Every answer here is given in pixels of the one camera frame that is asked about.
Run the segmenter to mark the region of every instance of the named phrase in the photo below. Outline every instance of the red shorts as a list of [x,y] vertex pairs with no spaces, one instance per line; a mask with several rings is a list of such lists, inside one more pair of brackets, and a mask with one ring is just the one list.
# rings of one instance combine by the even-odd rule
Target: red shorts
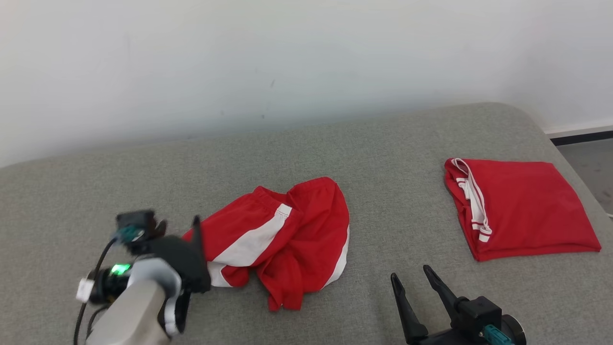
[[475,260],[600,251],[579,197],[553,164],[450,158],[445,170]]
[[[337,280],[347,262],[349,211],[328,177],[286,194],[258,187],[201,226],[212,285],[243,286],[255,268],[270,310],[300,309],[303,294]],[[190,240],[191,230],[183,238]]]

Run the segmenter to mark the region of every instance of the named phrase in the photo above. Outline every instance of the white stripe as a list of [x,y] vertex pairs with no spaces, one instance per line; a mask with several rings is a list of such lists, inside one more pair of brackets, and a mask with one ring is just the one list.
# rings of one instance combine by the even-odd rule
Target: white stripe
[[345,266],[347,265],[347,250],[349,249],[349,226],[347,226],[347,240],[345,240],[345,244],[343,245],[343,250],[341,250],[341,255],[338,257],[337,265],[334,267],[334,272],[330,276],[330,279],[324,284],[322,289],[327,286],[329,283],[337,280],[343,271],[345,270]]
[[230,283],[226,281],[221,270],[226,267],[222,263],[207,262],[208,273],[211,276],[211,285],[217,287],[232,287]]
[[261,227],[244,233],[213,261],[234,267],[251,266],[268,248],[291,211],[291,207],[281,204],[272,219]]
[[[490,239],[488,235],[492,234],[492,229],[489,227],[487,223],[487,214],[485,213],[485,199],[483,198],[483,193],[481,193],[481,189],[479,188],[479,185],[477,185],[477,182],[474,180],[473,173],[465,161],[459,158],[454,158],[453,160],[451,160],[451,163],[453,163],[453,165],[455,165],[456,168],[458,168],[459,170],[461,170],[463,173],[465,173],[468,176],[468,178],[466,179],[466,182],[468,183],[468,185],[465,185],[463,187],[460,186],[460,187],[464,189],[465,196],[468,194],[466,196],[466,199],[470,200],[470,209],[471,209],[471,212],[473,213],[472,221],[483,223],[483,226],[479,227],[479,231],[481,232],[479,234],[479,240],[481,242],[487,242]],[[468,171],[460,167],[459,163],[464,164],[464,166],[466,166],[466,169]]]

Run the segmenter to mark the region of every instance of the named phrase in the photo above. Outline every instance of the black cable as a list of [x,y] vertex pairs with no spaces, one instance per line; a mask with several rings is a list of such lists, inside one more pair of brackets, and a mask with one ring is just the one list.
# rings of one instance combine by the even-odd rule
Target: black cable
[[[113,243],[115,243],[116,240],[117,240],[116,238],[113,238],[113,239],[111,239],[109,241],[107,246],[104,247],[104,250],[102,251],[102,254],[100,255],[100,259],[98,259],[98,263],[96,264],[96,268],[94,269],[94,285],[96,285],[96,279],[98,277],[98,271],[100,271],[100,266],[102,266],[102,262],[104,261],[104,257],[107,256],[107,252],[109,251],[109,249],[111,248]],[[75,336],[74,336],[74,339],[72,341],[73,345],[77,345],[78,344],[78,331],[81,328],[81,321],[83,321],[83,314],[85,313],[85,307],[87,307],[87,303],[83,303],[81,305],[81,310],[79,310],[79,312],[78,312],[77,324],[75,325]]]
[[91,315],[91,317],[89,318],[89,322],[87,323],[87,336],[91,334],[91,327],[94,325],[94,319],[96,319],[96,316],[100,314],[101,311],[107,310],[110,306],[110,304],[107,304],[99,308],[97,311],[94,311],[94,314]]

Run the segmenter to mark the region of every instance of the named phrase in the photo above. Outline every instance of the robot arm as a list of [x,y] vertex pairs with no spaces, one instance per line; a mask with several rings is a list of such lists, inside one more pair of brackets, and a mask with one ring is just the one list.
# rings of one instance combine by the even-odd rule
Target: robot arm
[[153,211],[120,214],[117,227],[114,238],[137,258],[132,265],[90,273],[93,288],[88,301],[110,306],[86,344],[169,344],[185,329],[191,294],[211,288],[200,218],[194,218],[191,242],[164,236],[166,223],[156,227]]
[[456,297],[434,270],[424,265],[424,273],[443,301],[451,319],[451,328],[428,335],[419,323],[400,279],[391,275],[392,289],[400,314],[400,322],[409,345],[526,345],[524,329],[513,316],[502,315],[502,309],[483,296],[474,300]]
[[155,281],[130,285],[96,323],[87,345],[168,345],[158,322],[166,295]]

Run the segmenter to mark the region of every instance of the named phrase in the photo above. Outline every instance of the gray cushion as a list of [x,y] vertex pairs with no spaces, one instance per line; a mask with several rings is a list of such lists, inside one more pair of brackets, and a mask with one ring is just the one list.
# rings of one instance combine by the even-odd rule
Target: gray cushion
[[[449,157],[552,162],[579,194],[602,252],[474,261],[443,184]],[[449,327],[426,263],[457,295],[485,295],[514,315],[529,343],[613,339],[611,222],[523,112],[486,103],[1,169],[0,343],[71,341],[77,283],[117,213],[152,207],[180,234],[193,215],[206,217],[257,185],[285,192],[319,176],[338,182],[351,214],[341,278],[307,295],[301,311],[269,312],[255,277],[243,289],[193,296],[174,344],[403,344],[391,272],[430,333]],[[106,263],[127,258],[115,249]]]

